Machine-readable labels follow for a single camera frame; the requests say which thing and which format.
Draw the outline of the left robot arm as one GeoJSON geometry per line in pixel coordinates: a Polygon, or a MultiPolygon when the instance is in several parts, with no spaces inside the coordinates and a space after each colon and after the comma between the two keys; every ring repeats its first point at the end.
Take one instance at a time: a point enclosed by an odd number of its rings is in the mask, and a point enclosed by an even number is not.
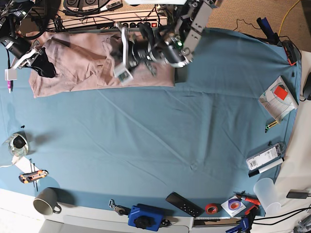
{"type": "Polygon", "coordinates": [[[128,29],[122,29],[123,64],[129,69],[149,62],[165,62],[175,68],[189,64],[212,10],[221,4],[220,0],[188,0],[175,6],[170,24],[156,29],[146,22],[139,25],[141,41],[130,39],[128,29]]]}

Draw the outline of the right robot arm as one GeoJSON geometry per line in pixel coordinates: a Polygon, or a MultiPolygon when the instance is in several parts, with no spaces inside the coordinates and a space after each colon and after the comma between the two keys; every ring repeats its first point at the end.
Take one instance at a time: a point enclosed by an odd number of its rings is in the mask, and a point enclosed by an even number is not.
{"type": "Polygon", "coordinates": [[[39,37],[46,32],[48,23],[52,18],[48,10],[49,1],[43,1],[45,15],[41,16],[35,9],[35,0],[7,0],[0,7],[0,43],[5,47],[8,54],[15,58],[8,66],[7,71],[30,68],[45,78],[56,76],[56,70],[48,59],[45,48],[40,45],[39,37]],[[18,27],[30,12],[37,14],[39,20],[39,32],[33,36],[24,36],[18,32],[18,27]]]}

